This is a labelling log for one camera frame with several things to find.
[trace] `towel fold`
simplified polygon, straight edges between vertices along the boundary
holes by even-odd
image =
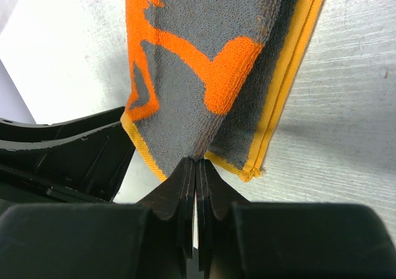
[[[165,180],[206,156],[258,176],[322,0],[126,0],[121,121]]]

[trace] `orange and gray cloth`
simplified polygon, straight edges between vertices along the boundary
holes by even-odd
[[[161,180],[182,157],[260,175],[322,1],[126,0],[121,122]]]

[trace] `table surface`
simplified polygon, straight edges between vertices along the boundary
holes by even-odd
[[[124,0],[19,0],[0,59],[37,123],[124,105]],[[250,200],[359,202],[396,241],[396,0],[325,0]],[[159,184],[136,155],[117,196]]]

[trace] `orange pattern on towel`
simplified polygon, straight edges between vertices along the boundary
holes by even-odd
[[[263,45],[247,36],[238,36],[228,41],[211,61],[187,40],[151,26],[144,14],[144,10],[148,9],[150,4],[156,7],[165,6],[160,0],[126,0],[129,65],[132,79],[132,93],[127,105],[130,106],[139,98],[134,80],[134,64],[140,69],[149,94],[146,104],[126,111],[131,121],[147,118],[160,108],[147,58],[141,45],[142,41],[160,45],[178,55],[203,81],[204,103],[207,109],[215,114],[229,112]]]

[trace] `folded towel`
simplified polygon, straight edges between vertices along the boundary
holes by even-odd
[[[259,175],[321,2],[126,0],[121,121],[161,180],[185,156]]]

